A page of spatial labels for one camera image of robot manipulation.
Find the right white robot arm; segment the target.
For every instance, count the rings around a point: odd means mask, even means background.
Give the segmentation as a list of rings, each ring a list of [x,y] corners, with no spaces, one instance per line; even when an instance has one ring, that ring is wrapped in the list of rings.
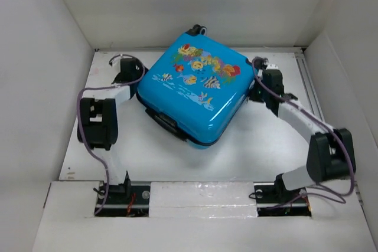
[[[249,98],[263,103],[277,118],[289,124],[308,143],[305,165],[276,176],[273,194],[280,201],[287,201],[294,192],[314,186],[332,192],[324,183],[341,178],[350,179],[347,192],[338,193],[346,197],[354,191],[353,138],[347,129],[336,129],[310,113],[291,93],[284,92],[282,73],[278,69],[252,69],[253,87]]]

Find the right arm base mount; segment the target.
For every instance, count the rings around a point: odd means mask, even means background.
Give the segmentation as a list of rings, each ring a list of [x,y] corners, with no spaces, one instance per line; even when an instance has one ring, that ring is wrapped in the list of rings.
[[[311,216],[309,200],[302,197],[298,189],[278,192],[273,182],[257,182],[249,198],[256,203],[258,217]]]

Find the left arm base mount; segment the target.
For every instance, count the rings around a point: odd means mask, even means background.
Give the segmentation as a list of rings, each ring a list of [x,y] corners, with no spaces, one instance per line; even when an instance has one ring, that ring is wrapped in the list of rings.
[[[105,184],[93,190],[97,193],[95,217],[149,217],[150,182],[131,181],[125,192],[122,191],[122,185],[111,185],[103,206]]]

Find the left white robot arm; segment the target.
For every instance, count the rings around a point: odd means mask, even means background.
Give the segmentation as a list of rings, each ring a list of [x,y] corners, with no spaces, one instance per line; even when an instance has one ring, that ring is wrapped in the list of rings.
[[[117,110],[133,98],[148,69],[138,58],[128,54],[113,56],[109,65],[119,67],[111,85],[85,87],[77,95],[77,138],[88,153],[104,166],[105,183],[113,185],[111,196],[123,203],[130,199],[132,189],[124,183],[126,169],[112,149],[119,133]]]

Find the blue hard-shell suitcase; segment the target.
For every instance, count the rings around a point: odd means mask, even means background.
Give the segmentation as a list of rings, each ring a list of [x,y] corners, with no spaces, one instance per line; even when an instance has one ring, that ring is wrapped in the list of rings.
[[[177,138],[207,148],[215,144],[253,85],[247,57],[194,25],[181,34],[138,84],[146,113]]]

